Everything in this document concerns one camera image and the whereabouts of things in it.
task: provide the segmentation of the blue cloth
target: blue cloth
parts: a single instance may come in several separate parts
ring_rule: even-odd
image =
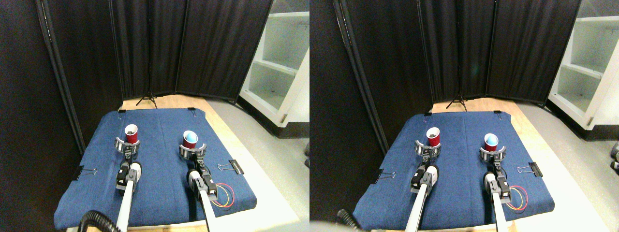
[[[142,176],[133,193],[129,226],[151,226],[185,223],[204,219],[202,206],[187,184],[191,161],[178,155],[183,132],[194,131],[199,140],[196,147],[207,145],[205,162],[215,183],[226,183],[235,191],[236,200],[230,208],[213,206],[217,217],[256,207],[258,200],[245,177],[234,171],[217,169],[232,157],[204,118],[201,110],[194,114],[187,109],[129,110],[110,112],[99,123],[81,165],[97,169],[96,175],[81,176],[72,181],[54,214],[56,229],[77,226],[84,213],[98,210],[116,222],[123,195],[116,189],[116,173],[124,158],[114,148],[116,137],[124,138],[124,127],[135,124],[141,142],[136,161],[142,165]],[[226,195],[219,194],[219,202]]]
[[[431,127],[441,130],[442,150],[436,159],[439,175],[427,197],[420,230],[438,230],[486,225],[495,222],[494,213],[485,193],[483,176],[488,165],[479,157],[484,146],[483,136],[498,136],[497,150],[506,147],[507,156],[501,162],[510,186],[524,187],[529,194],[527,208],[516,214],[503,204],[507,221],[550,212],[555,208],[544,181],[533,173],[518,173],[517,166],[528,166],[531,157],[510,123],[511,115],[501,118],[492,112],[422,114],[410,118],[387,152],[381,168],[386,173],[397,172],[394,179],[382,179],[372,184],[357,203],[353,216],[363,229],[404,230],[416,194],[410,192],[410,179],[421,162],[414,152],[415,140],[428,145],[425,132]],[[512,204],[520,206],[520,196],[512,191]]]

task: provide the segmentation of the tripod stand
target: tripod stand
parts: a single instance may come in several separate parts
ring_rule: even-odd
[[[445,107],[445,109],[448,109],[449,106],[451,106],[451,103],[460,103],[464,106],[464,111],[468,112],[469,110],[466,109],[466,105],[464,104],[465,101],[466,99],[462,97],[462,94],[458,91],[458,95],[456,95],[456,97],[454,97],[454,99],[451,100],[451,102],[449,103],[449,105],[447,105],[447,107]]]
[[[157,98],[155,95],[153,95],[153,92],[150,91],[150,83],[149,83],[149,91],[144,95],[144,97],[142,97],[142,99],[140,99],[137,103],[136,106],[140,104],[140,102],[142,102],[142,100],[149,100],[152,101],[153,104],[155,104],[155,109],[157,108],[157,103],[155,102],[155,98]]]

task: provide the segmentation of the folding screen panel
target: folding screen panel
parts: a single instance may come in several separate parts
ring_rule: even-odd
[[[387,147],[406,120],[432,109],[418,5],[415,1],[341,1],[376,124]]]
[[[486,94],[494,10],[494,0],[457,2],[458,64],[462,96],[465,98]]]
[[[312,1],[310,60],[310,220],[335,221],[353,210],[380,167],[383,152],[342,42],[331,0]]]
[[[579,2],[498,2],[488,96],[545,102]]]
[[[420,1],[423,34],[434,102],[458,94],[456,1]]]
[[[149,2],[147,0],[111,1],[111,16],[124,100],[142,97],[148,91],[150,75]]]
[[[421,1],[434,102],[485,95],[493,11],[493,0]]]
[[[188,1],[176,91],[236,100],[271,1]]]
[[[99,120],[122,104],[110,6],[106,1],[45,1],[77,122],[88,145]]]
[[[186,5],[187,1],[149,1],[150,77],[156,95],[172,93],[176,87]]]
[[[80,161],[36,4],[0,3],[0,231],[54,231]]]

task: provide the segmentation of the black binder clip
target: black binder clip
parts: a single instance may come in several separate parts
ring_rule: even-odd
[[[191,111],[191,113],[196,116],[196,109],[194,107],[187,107],[187,110]]]
[[[118,110],[118,119],[122,119],[123,118],[123,113],[127,112],[127,110]]]
[[[384,169],[382,169],[382,168],[381,168],[381,169],[379,169],[379,170],[376,172],[376,181],[374,181],[374,184],[378,183],[378,181],[379,181],[379,180],[382,180],[382,179],[387,179],[387,178],[391,178],[391,179],[393,179],[393,178],[395,178],[395,177],[396,177],[396,172],[395,172],[395,171],[394,171],[394,172],[392,172],[392,173],[386,173],[386,172],[384,172],[383,170],[384,170]]]
[[[430,118],[430,116],[432,116],[432,113],[423,114],[423,122],[428,122],[428,118]]]
[[[89,173],[82,174],[82,170],[89,171]],[[77,167],[76,171],[73,173],[73,180],[76,181],[79,179],[80,176],[95,175],[96,173],[97,173],[96,168],[85,169],[83,165],[80,165],[79,167]]]
[[[540,168],[537,166],[537,164],[535,162],[529,162],[529,166],[526,167],[517,167],[518,169],[518,173],[533,173],[535,174],[535,176],[540,176],[543,177],[542,171],[540,171]],[[531,168],[532,171],[523,171],[521,169],[524,168]]]
[[[495,114],[496,114],[496,115],[498,115],[498,116],[499,116],[499,120],[503,120],[503,119],[501,118],[501,113],[502,113],[502,112],[501,112],[500,110],[495,110],[494,112],[495,112]]]
[[[245,174],[245,172],[243,171],[243,169],[241,168],[241,166],[238,164],[238,162],[236,160],[228,160],[230,163],[227,165],[217,165],[217,168],[219,169],[219,171],[223,171],[223,170],[233,170],[236,171],[236,174]],[[232,166],[232,168],[223,168],[224,166]]]

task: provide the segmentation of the red plastic cup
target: red plastic cup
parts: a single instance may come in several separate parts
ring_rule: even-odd
[[[195,133],[195,132],[193,132],[193,131],[185,131],[185,132],[183,133],[183,146],[184,146],[184,147],[186,147],[186,148],[189,148],[189,149],[194,149],[194,148],[196,148],[196,143],[197,143],[197,134],[196,134],[196,141],[195,141],[195,142],[193,142],[193,143],[191,143],[191,142],[187,141],[187,135],[188,135],[189,133],[196,134],[196,133]]]
[[[491,136],[493,136],[496,140],[496,144],[495,145],[490,145],[488,144],[488,138],[490,138]],[[499,145],[499,138],[492,134],[492,133],[487,133],[486,136],[483,136],[483,143],[485,144],[485,148],[487,151],[489,152],[494,152],[496,151],[496,146]]]
[[[441,143],[441,130],[437,127],[432,127],[426,132],[426,137],[428,137],[428,141],[430,141],[430,146],[436,147]]]
[[[137,142],[137,126],[135,124],[129,124],[124,128],[124,134],[127,135],[127,142],[134,144]]]

